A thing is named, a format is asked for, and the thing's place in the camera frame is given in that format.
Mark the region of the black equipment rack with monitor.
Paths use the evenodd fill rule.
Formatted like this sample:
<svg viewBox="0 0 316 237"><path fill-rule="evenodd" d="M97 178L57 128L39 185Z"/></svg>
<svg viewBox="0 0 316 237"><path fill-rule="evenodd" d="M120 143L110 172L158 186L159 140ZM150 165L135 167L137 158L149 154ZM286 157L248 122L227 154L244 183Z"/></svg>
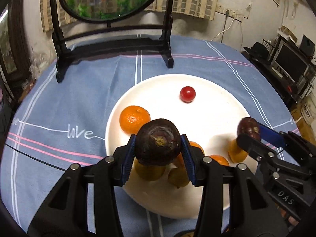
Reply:
<svg viewBox="0 0 316 237"><path fill-rule="evenodd" d="M283 36L275 44L263 40L244 47L243 55L278 93L288 109L298 104L312 89L315 78L315 44L306 36L297 46Z"/></svg>

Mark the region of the dark framed picture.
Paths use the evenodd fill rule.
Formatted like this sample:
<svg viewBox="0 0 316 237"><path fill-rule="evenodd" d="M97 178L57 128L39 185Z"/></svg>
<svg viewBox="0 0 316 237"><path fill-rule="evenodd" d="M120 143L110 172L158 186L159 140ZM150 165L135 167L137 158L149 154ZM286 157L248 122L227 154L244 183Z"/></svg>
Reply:
<svg viewBox="0 0 316 237"><path fill-rule="evenodd" d="M1 15L1 67L8 81L29 77L29 55L22 5L9 2Z"/></svg>

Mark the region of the orange tangerine in pile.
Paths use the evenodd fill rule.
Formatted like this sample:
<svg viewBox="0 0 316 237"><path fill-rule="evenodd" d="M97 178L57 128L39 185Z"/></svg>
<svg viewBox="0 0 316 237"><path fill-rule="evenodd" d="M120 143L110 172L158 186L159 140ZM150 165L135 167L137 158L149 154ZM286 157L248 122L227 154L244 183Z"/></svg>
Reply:
<svg viewBox="0 0 316 237"><path fill-rule="evenodd" d="M211 159L217 161L219 164L224 165L224 166L230 166L229 162L227 159L223 156L220 155L210 155Z"/></svg>

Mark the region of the small orange fruit on plate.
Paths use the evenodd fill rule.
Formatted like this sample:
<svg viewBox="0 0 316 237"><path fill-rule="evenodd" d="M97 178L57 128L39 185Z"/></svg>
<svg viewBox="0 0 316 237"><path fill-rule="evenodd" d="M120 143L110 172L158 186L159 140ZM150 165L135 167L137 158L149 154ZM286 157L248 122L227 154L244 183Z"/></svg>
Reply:
<svg viewBox="0 0 316 237"><path fill-rule="evenodd" d="M241 163L245 161L248 153L238 146L237 139L233 139L229 144L228 155L233 163Z"/></svg>

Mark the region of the blue striped tablecloth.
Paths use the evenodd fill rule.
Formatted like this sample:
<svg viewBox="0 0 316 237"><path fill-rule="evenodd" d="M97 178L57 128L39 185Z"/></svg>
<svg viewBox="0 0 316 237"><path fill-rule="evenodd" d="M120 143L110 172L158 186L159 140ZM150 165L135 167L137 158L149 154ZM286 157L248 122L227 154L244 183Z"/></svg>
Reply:
<svg viewBox="0 0 316 237"><path fill-rule="evenodd" d="M128 89L156 75L182 73L223 87L251 117L276 131L298 128L274 88L237 50L220 43L171 38L174 68L138 51L83 60L56 81L55 65L39 78L14 115L1 161L1 198L27 230L39 206L72 163L105 156L105 127Z"/></svg>

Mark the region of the wall power strip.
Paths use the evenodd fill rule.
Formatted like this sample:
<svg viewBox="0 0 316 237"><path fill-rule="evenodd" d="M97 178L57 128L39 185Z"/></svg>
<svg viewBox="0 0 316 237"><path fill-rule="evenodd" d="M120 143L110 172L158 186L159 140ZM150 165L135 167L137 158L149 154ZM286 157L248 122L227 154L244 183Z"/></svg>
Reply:
<svg viewBox="0 0 316 237"><path fill-rule="evenodd" d="M227 9L221 4L217 4L215 12L226 15L232 19L237 20L238 22L242 23L244 19L243 11L242 10L232 10Z"/></svg>

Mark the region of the dark purple passion fruit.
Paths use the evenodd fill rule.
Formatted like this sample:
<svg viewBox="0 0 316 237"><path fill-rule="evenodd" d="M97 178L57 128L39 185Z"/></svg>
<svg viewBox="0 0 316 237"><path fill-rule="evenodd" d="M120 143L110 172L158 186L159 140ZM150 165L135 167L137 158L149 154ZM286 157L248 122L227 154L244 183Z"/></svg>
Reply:
<svg viewBox="0 0 316 237"><path fill-rule="evenodd" d="M261 141L258 122L251 117L243 118L237 126L237 135L246 134L257 141Z"/></svg>

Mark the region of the white oval plate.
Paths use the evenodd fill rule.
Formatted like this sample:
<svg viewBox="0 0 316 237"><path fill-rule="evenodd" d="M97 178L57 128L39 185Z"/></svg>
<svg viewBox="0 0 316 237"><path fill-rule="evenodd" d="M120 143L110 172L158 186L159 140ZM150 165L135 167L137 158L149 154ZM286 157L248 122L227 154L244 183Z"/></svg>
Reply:
<svg viewBox="0 0 316 237"><path fill-rule="evenodd" d="M183 87L196 91L195 99L180 99ZM221 86L192 75L165 74L142 81L130 88L115 104L105 131L105 148L112 155L117 147L128 143L129 135L119 124L120 113L128 106L146 109L152 119L173 122L179 133L199 144L206 155L227 157L229 143L237 136L237 126L248 112ZM157 181L145 181L131 171L124 191L142 207L173 219L196 218L199 214L202 187L188 184L177 188L164 175Z"/></svg>

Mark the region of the round goldfish screen on stand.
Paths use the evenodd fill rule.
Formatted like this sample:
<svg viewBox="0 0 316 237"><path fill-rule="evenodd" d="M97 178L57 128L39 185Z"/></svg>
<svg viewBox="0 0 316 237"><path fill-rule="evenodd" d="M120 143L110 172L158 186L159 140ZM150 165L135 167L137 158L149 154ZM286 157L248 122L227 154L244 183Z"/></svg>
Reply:
<svg viewBox="0 0 316 237"><path fill-rule="evenodd" d="M107 54L121 54L144 51L146 54L161 55L167 68L174 67L171 54L171 29L173 0L166 0L163 23L144 25L115 26L117 22L131 17L151 6L156 0L50 0L51 19L53 23L52 40L57 54L56 80L64 80L68 68L83 59ZM69 37L64 36L59 22L58 7L79 22L104 24L104 28L95 29ZM124 38L86 44L77 48L68 48L67 42L88 36L123 31L160 30L158 39Z"/></svg>

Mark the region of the red plum on plate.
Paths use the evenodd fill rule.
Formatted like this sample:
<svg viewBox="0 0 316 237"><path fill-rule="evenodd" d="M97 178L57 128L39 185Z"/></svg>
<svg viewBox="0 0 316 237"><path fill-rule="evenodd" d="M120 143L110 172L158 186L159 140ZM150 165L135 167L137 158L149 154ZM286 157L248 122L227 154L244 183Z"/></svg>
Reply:
<svg viewBox="0 0 316 237"><path fill-rule="evenodd" d="M182 187L187 186L190 180L187 175L186 168L184 167L172 168L168 174L168 182L177 188L182 188Z"/></svg>

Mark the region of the orange tangerine on plate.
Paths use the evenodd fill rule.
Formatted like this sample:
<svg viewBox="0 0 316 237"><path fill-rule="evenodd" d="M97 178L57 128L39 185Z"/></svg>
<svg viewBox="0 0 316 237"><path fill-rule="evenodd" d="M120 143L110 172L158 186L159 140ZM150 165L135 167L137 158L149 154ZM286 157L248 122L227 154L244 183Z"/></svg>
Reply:
<svg viewBox="0 0 316 237"><path fill-rule="evenodd" d="M149 112L136 105L126 107L119 116L120 127L126 134L137 134L148 122L150 122Z"/></svg>

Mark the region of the red cherry tomato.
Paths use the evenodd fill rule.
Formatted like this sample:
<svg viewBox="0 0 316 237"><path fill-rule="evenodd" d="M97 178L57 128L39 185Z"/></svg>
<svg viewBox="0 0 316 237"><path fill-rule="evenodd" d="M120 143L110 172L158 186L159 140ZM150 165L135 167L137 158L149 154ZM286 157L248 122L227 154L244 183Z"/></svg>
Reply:
<svg viewBox="0 0 316 237"><path fill-rule="evenodd" d="M195 99L196 91L193 87L186 86L181 89L179 96L183 102L190 103Z"/></svg>

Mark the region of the yellow green fruit on plate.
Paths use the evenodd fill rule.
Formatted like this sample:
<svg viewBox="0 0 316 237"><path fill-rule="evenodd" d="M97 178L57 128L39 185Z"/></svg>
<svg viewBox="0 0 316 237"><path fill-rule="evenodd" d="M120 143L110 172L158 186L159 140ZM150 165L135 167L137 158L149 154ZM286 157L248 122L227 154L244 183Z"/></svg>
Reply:
<svg viewBox="0 0 316 237"><path fill-rule="evenodd" d="M134 161L134 168L138 176L146 181L157 181L165 173L165 166L144 165L137 159Z"/></svg>

